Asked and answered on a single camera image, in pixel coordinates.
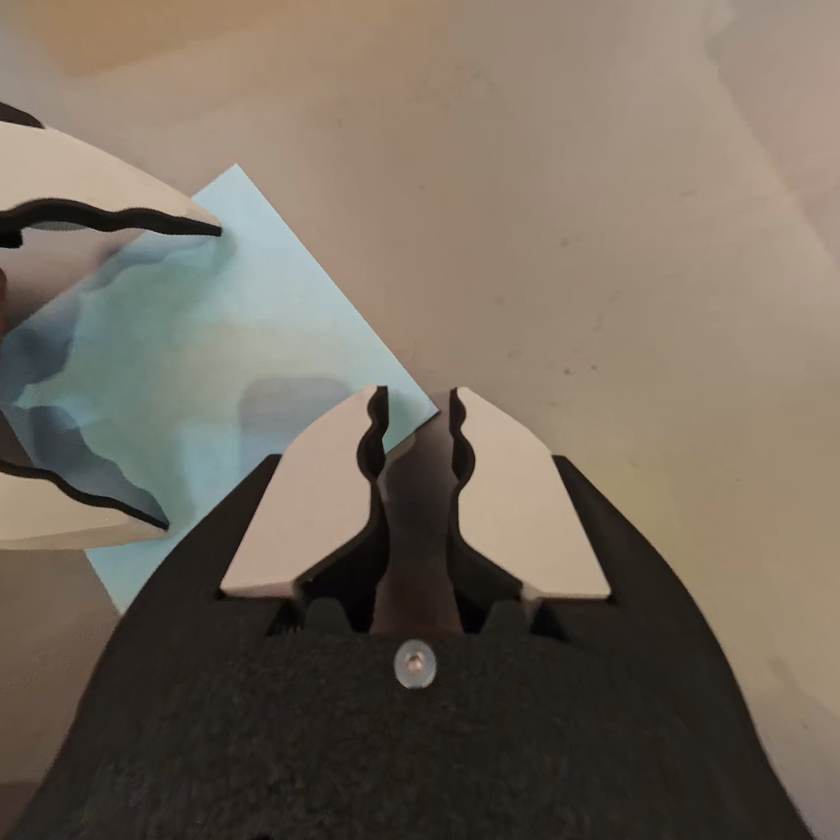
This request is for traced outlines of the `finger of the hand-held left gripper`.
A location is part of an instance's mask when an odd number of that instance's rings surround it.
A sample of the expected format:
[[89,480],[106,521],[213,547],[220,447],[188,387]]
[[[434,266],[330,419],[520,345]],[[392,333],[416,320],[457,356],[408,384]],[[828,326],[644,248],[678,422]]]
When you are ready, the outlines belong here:
[[115,547],[169,529],[151,493],[95,454],[67,414],[2,414],[2,550]]
[[22,247],[30,228],[223,233],[220,221],[191,197],[55,129],[3,121],[1,158],[4,249]]

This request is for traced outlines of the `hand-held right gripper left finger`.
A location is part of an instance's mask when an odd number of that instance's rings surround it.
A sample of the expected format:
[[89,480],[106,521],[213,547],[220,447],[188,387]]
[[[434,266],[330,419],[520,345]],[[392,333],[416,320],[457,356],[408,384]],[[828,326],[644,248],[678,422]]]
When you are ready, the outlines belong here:
[[311,422],[280,456],[220,584],[235,600],[279,599],[297,613],[333,599],[370,632],[390,531],[378,485],[389,391],[369,384]]

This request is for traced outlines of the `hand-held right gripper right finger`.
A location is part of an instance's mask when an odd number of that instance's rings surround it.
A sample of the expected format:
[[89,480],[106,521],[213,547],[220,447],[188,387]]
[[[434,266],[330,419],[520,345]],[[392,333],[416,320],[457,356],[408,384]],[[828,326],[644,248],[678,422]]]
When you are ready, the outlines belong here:
[[512,602],[530,623],[545,602],[612,595],[550,448],[477,392],[449,394],[448,578],[463,630],[477,634]]

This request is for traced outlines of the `floral origami paper blue back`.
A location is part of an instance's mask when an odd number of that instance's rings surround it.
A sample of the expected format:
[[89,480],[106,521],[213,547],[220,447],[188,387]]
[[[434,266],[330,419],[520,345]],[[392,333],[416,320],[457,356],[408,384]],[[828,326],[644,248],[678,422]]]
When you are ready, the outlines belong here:
[[124,613],[263,458],[365,385],[389,452],[438,414],[243,169],[194,195],[219,238],[143,234],[5,338],[2,410],[36,467],[170,523],[87,552]]

